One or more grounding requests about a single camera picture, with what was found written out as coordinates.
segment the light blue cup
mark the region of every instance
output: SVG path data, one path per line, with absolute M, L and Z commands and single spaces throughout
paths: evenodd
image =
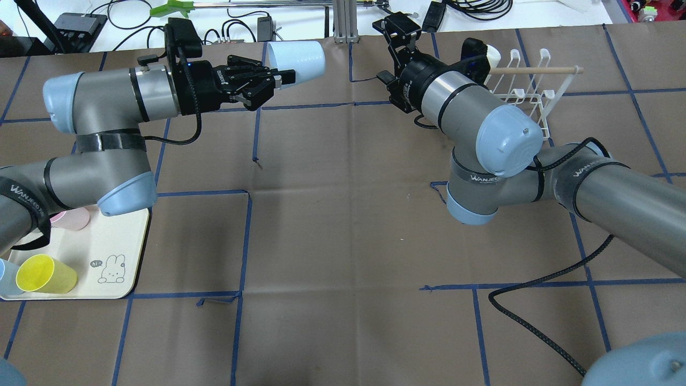
M 19 266 L 8 262 L 7 260 L 0 259 L 0 295 L 6 296 L 17 296 L 24 293 L 19 287 L 16 286 L 16 272 L 19 270 Z
M 26 386 L 26 378 L 3 358 L 0 358 L 0 386 Z

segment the table surface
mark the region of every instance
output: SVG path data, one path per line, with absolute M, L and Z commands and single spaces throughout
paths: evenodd
M 470 19 L 459 14 L 455 10 L 447 9 L 445 18 L 440 27 L 441 32 L 449 31 L 478 31 L 478 30 L 502 30 L 512 28 L 531 28 L 531 27 L 556 27 L 561 25 L 599 25 L 611 23 L 625 23 L 626 18 L 619 9 L 617 2 L 623 0 L 605 0 L 604 2 L 588 0 L 589 10 L 577 12 L 557 1 L 535 1 L 515 0 L 514 7 L 505 17 L 496 21 L 481 22 Z M 150 0 L 153 6 L 165 3 L 163 0 Z M 107 3 L 106 0 L 55 0 L 40 1 L 39 5 L 43 12 L 52 21 L 64 12 L 90 12 L 98 5 Z M 409 13 L 417 13 L 415 21 L 421 25 L 429 1 L 417 0 L 391 0 L 391 9 Z M 125 1 L 112 7 L 111 17 L 117 25 L 122 27 L 138 25 L 145 21 L 148 14 L 148 6 L 140 1 Z M 240 8 L 232 14 L 244 14 L 256 9 Z M 279 34 L 285 40 L 303 40 L 324 37 L 324 10 L 323 8 L 271 8 L 268 12 L 272 14 L 274 23 L 281 27 Z M 102 8 L 97 13 L 105 13 Z M 26 36 L 24 25 L 21 23 L 16 6 L 11 0 L 0 1 L 0 15 L 2 20 L 7 23 L 12 30 L 20 35 Z M 377 8 L 358 8 L 357 26 L 359 34 L 377 35 L 371 27 L 372 22 L 383 18 L 385 13 Z M 244 21 L 256 30 L 257 18 L 263 15 L 247 16 Z M 153 18 L 145 25 L 164 25 L 168 16 Z M 26 16 L 26 25 L 30 36 L 37 36 L 41 39 L 45 35 L 30 21 Z M 190 19 L 195 24 L 199 36 L 203 37 L 207 30 L 214 28 L 220 29 L 222 23 L 229 19 L 225 10 L 196 10 L 191 12 Z M 236 39 L 251 41 L 249 33 L 242 27 L 231 28 L 231 36 Z M 110 23 L 107 23 L 100 37 L 95 42 L 92 52 L 109 51 L 117 43 L 122 41 L 131 31 L 119 30 Z M 133 36 L 121 49 L 140 49 L 146 47 L 147 32 L 141 32 Z M 150 47 L 162 47 L 163 35 L 155 32 L 151 35 Z
M 685 23 L 449 32 L 418 44 L 450 63 L 474 36 L 532 62 L 546 47 L 551 65 L 583 66 L 549 118 L 554 143 L 592 135 L 634 170 L 686 188 Z M 461 225 L 439 196 L 453 144 L 363 81 L 390 66 L 383 39 L 322 45 L 324 77 L 256 112 L 204 114 L 190 146 L 148 144 L 159 200 L 131 295 L 0 302 L 0 348 L 31 385 L 581 381 L 488 293 L 579 261 L 606 232 L 551 201 Z M 0 60 L 0 165 L 71 151 L 42 106 L 46 79 L 126 68 L 145 52 Z M 260 58 L 265 45 L 210 46 L 204 59 L 227 52 Z M 180 139 L 195 122 L 141 130 Z M 611 348 L 686 330 L 685 290 L 617 240 L 587 269 L 502 303 L 588 367 Z

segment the blue tape grid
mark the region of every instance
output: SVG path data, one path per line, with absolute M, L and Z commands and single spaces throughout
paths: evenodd
M 626 91 L 591 91 L 591 92 L 579 92 L 579 93 L 566 93 L 565 96 L 592 96 L 592 95 L 630 95 L 632 98 L 632 101 L 634 102 L 635 108 L 639 114 L 639 117 L 641 119 L 641 124 L 643 125 L 646 135 L 649 138 L 649 141 L 651 143 L 651 146 L 653 147 L 656 157 L 658 158 L 661 167 L 663 169 L 663 173 L 661 174 L 656 174 L 654 177 L 658 178 L 666 178 L 669 182 L 672 182 L 671 178 L 672 177 L 686 177 L 686 172 L 677 172 L 677 173 L 670 173 L 667 171 L 667 168 L 664 165 L 664 162 L 662 161 L 661 155 L 657 149 L 657 145 L 655 145 L 654 141 L 652 140 L 652 135 L 650 133 L 650 129 L 648 128 L 648 125 L 643 117 L 643 114 L 640 110 L 640 107 L 638 105 L 638 101 L 635 98 L 635 94 L 640 94 L 640 93 L 671 93 L 671 92 L 686 92 L 686 88 L 673 88 L 673 89 L 644 89 L 644 90 L 633 90 L 630 86 L 630 83 L 628 81 L 628 78 L 626 76 L 626 73 L 624 72 L 624 68 L 622 67 L 622 64 L 619 61 L 619 57 L 615 51 L 614 45 L 612 43 L 612 39 L 610 37 L 610 34 L 608 30 L 605 28 L 606 32 L 606 37 L 608 40 L 608 44 L 610 45 L 611 51 L 615 57 L 615 61 L 617 62 L 617 66 L 619 67 L 622 77 L 627 85 L 627 90 Z M 524 49 L 523 42 L 521 39 L 521 34 L 519 30 L 516 30 L 517 33 L 517 38 L 520 42 L 520 46 L 522 48 L 522 53 L 523 53 L 523 58 L 524 61 L 527 65 L 529 65 L 528 61 L 528 56 L 527 53 Z M 434 46 L 434 54 L 436 57 L 440 58 L 440 53 L 438 50 L 438 43 L 436 41 L 436 37 L 434 34 L 431 34 L 431 39 L 432 43 Z M 265 56 L 265 49 L 263 49 L 263 61 L 264 61 L 264 56 Z M 99 70 L 101 71 L 104 68 L 105 62 L 106 62 L 106 57 L 107 53 L 103 54 L 102 61 L 100 63 Z M 365 80 L 354 80 L 353 79 L 353 57 L 352 57 L 352 45 L 349 45 L 348 49 L 348 57 L 349 57 L 349 66 L 348 66 L 348 77 L 351 82 L 362 82 L 366 80 L 371 80 L 374 78 L 369 78 Z M 10 110 L 10 105 L 16 95 L 17 90 L 19 89 L 20 83 L 25 75 L 26 69 L 29 65 L 31 58 L 26 58 L 22 70 L 19 74 L 19 77 L 16 81 L 16 84 L 12 90 L 12 94 L 10 95 L 10 99 L 8 100 L 7 105 L 5 106 L 5 109 L 3 110 L 3 114 L 0 117 L 0 126 L 3 124 L 15 124 L 15 123 L 27 123 L 27 122 L 48 122 L 50 119 L 49 118 L 29 118 L 29 119 L 17 119 L 17 120 L 7 120 L 7 114 L 8 111 Z M 372 102 L 343 102 L 343 103 L 333 103 L 333 104 L 308 104 L 308 105 L 291 105 L 291 106 L 267 106 L 264 107 L 264 110 L 285 110 L 285 109 L 316 109 L 316 108 L 330 108 L 330 107 L 336 107 L 336 106 L 374 106 L 374 105 L 382 105 L 382 104 L 389 104 L 389 101 L 372 101 Z M 257 160 L 257 146 L 258 146 L 258 140 L 259 140 L 259 119 L 260 119 L 260 113 L 262 109 L 259 109 L 257 111 L 257 116 L 256 116 L 256 122 L 255 122 L 255 142 L 254 142 L 254 151 L 253 151 L 253 159 Z M 232 112 L 238 112 L 238 111 L 246 111 L 244 108 L 233 108 L 233 109 L 220 109 L 218 113 L 232 113 Z M 170 120 L 167 121 L 165 125 L 165 137 L 169 134 L 169 125 L 170 125 Z M 165 144 L 162 145 L 161 151 L 160 151 L 160 156 L 158 158 L 157 162 L 157 169 L 155 173 L 155 182 L 159 180 L 159 175 L 161 172 L 161 168 L 163 165 L 163 159 L 164 159 L 164 153 L 165 153 Z M 435 189 L 439 194 L 440 191 L 438 190 L 438 186 L 441 185 L 446 185 L 446 181 L 437 181 L 437 182 L 432 182 L 431 183 L 431 188 Z M 245 289 L 245 276 L 246 276 L 246 269 L 247 269 L 247 262 L 248 262 L 248 244 L 249 244 L 249 238 L 250 238 L 250 221 L 251 221 L 251 216 L 252 216 L 252 197 L 250 197 L 249 193 L 247 193 L 244 190 L 219 190 L 219 191 L 199 191 L 199 192 L 166 192 L 166 193 L 160 193 L 160 197 L 176 197 L 176 196 L 200 196 L 200 195 L 216 195 L 216 194 L 247 194 L 248 195 L 248 209 L 246 213 L 246 229 L 245 229 L 245 234 L 244 234 L 244 251 L 243 251 L 243 261 L 242 261 L 242 266 L 241 266 L 241 282 L 240 282 L 240 288 L 238 291 L 213 291 L 213 292 L 192 292 L 192 293 L 131 293 L 129 294 L 126 299 L 127 299 L 127 307 L 126 307 L 126 313 L 124 315 L 124 320 L 123 320 L 123 326 L 122 326 L 122 332 L 121 332 L 121 338 L 119 341 L 119 350 L 117 353 L 117 361 L 115 363 L 115 372 L 113 374 L 113 382 L 112 385 L 117 384 L 118 376 L 119 376 L 119 368 L 121 365 L 121 356 L 123 354 L 123 348 L 126 342 L 126 332 L 128 329 L 128 322 L 130 319 L 130 314 L 131 314 L 131 308 L 133 301 L 135 299 L 169 299 L 169 298 L 204 298 L 204 297 L 228 297 L 231 299 L 238 299 L 238 305 L 237 305 L 237 315 L 236 315 L 236 324 L 235 324 L 235 329 L 234 329 L 234 346 L 233 346 L 233 358 L 232 358 L 232 363 L 231 363 L 231 373 L 230 373 L 230 383 L 232 386 L 236 385 L 236 371 L 237 371 L 237 364 L 238 364 L 238 354 L 239 354 L 239 338 L 240 338 L 240 327 L 241 327 L 241 319 L 242 319 L 242 308 L 243 308 L 243 290 Z M 576 226 L 576 219 L 574 217 L 571 217 L 572 225 L 575 231 L 575 236 L 578 241 L 578 246 L 579 246 L 579 251 L 582 255 L 584 255 L 584 247 L 583 247 L 583 242 L 581 240 L 580 234 L 578 232 L 578 226 Z M 587 272 L 587 280 L 586 281 L 572 281 L 572 282 L 548 282 L 548 283 L 542 283 L 539 284 L 536 287 L 541 287 L 541 288 L 547 288 L 547 287 L 575 287 L 575 286 L 588 286 L 591 289 L 591 296 L 593 298 L 593 303 L 596 309 L 596 313 L 598 314 L 599 317 L 599 324 L 601 325 L 601 333 L 602 333 L 602 338 L 605 344 L 605 347 L 607 350 L 610 350 L 610 342 L 607 338 L 607 333 L 604 328 L 604 323 L 602 321 L 602 313 L 600 312 L 600 305 L 598 304 L 597 300 L 597 294 L 595 293 L 595 287 L 597 286 L 626 286 L 626 285 L 655 285 L 655 284 L 686 284 L 686 280 L 682 279 L 638 279 L 638 280 L 594 280 L 593 276 L 591 274 L 591 270 L 586 267 L 586 272 Z M 485 284 L 445 284 L 445 285 L 438 285 L 438 286 L 425 286 L 424 288 L 420 288 L 422 291 L 445 291 L 445 290 L 468 290 L 472 291 L 473 295 L 473 303 L 474 303 L 474 311 L 475 311 L 475 323 L 477 326 L 477 338 L 479 340 L 479 346 L 480 346 L 480 353 L 481 353 L 481 360 L 482 360 L 482 367 L 483 367 L 483 373 L 484 373 L 484 384 L 487 386 L 490 386 L 490 377 L 488 375 L 488 363 L 487 363 L 487 358 L 486 358 L 486 348 L 485 348 L 485 343 L 484 343 L 484 332 L 483 332 L 483 326 L 482 326 L 482 321 L 481 321 L 481 312 L 480 312 L 480 305 L 479 305 L 479 299 L 477 296 L 477 290 L 480 289 L 496 289 L 496 288 L 504 288 L 506 286 L 511 286 L 516 283 L 485 283 Z M 16 337 L 17 330 L 19 329 L 20 323 L 21 323 L 21 317 L 23 315 L 23 311 L 26 306 L 26 301 L 21 302 L 21 305 L 19 307 L 19 310 L 17 312 L 17 316 L 15 318 L 14 326 L 12 329 L 12 333 L 10 335 L 8 344 L 5 348 L 5 354 L 4 358 L 8 358 L 12 349 L 12 345 L 14 343 L 14 339 Z

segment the tray with bunny drawing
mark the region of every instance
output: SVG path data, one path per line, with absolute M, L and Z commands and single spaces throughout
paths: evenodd
M 143 250 L 150 213 L 147 209 L 106 217 L 96 206 L 86 207 L 91 215 L 79 231 L 51 230 L 50 244 L 33 251 L 12 251 L 9 261 L 21 265 L 26 259 L 45 253 L 70 266 L 78 275 L 68 293 L 28 293 L 2 297 L 4 300 L 119 299 L 133 289 Z M 18 244 L 36 238 L 29 234 Z

